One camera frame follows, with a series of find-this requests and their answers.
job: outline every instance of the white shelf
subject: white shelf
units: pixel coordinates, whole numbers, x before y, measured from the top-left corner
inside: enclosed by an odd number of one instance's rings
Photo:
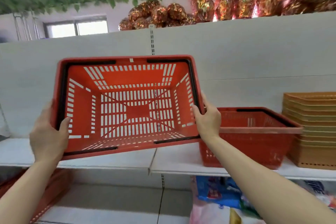
[[[156,149],[115,153],[61,161],[58,167],[74,169],[144,169],[148,171]],[[28,167],[34,162],[28,138],[0,142],[0,166]]]
[[[198,143],[158,148],[150,170],[161,174],[229,176],[224,168],[203,166]],[[293,180],[336,181],[336,171],[301,168],[288,159],[276,172]]]
[[[162,189],[73,185],[38,223],[157,224]]]
[[[157,224],[188,224],[192,207],[191,191],[165,189]]]

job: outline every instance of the red basket on shelf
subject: red basket on shelf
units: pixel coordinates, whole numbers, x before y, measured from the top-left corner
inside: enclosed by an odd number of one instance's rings
[[[277,169],[302,127],[265,107],[218,108],[222,116],[220,137],[252,158]],[[203,164],[222,167],[204,142],[199,143]]]
[[[191,56],[70,58],[58,64],[51,123],[70,116],[63,159],[198,142],[204,112]]]
[[[14,178],[0,184],[0,198],[13,186],[13,184],[19,180],[19,178],[26,172],[23,170]],[[52,174],[48,185],[43,193],[43,196],[37,206],[37,209],[30,221],[35,223],[39,218],[54,204],[57,203],[68,192],[73,180],[71,170],[56,169]]]

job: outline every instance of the blue package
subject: blue package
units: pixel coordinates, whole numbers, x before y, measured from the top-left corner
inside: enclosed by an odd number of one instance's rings
[[[240,209],[241,190],[228,177],[196,176],[198,199]]]

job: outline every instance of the left hand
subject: left hand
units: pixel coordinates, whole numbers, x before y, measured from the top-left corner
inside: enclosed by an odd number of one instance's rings
[[[36,119],[34,127],[29,134],[29,142],[35,162],[58,163],[68,146],[70,118],[65,118],[59,131],[50,124],[52,102],[49,102]]]

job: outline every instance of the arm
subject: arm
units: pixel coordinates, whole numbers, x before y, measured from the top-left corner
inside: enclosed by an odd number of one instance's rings
[[[202,97],[207,113],[201,115],[193,106],[199,134],[267,224],[336,222],[336,214],[314,195],[221,139],[221,114]]]
[[[44,193],[48,180],[68,144],[69,118],[59,131],[51,127],[51,104],[44,108],[30,133],[34,164],[0,199],[0,223],[28,224]]]

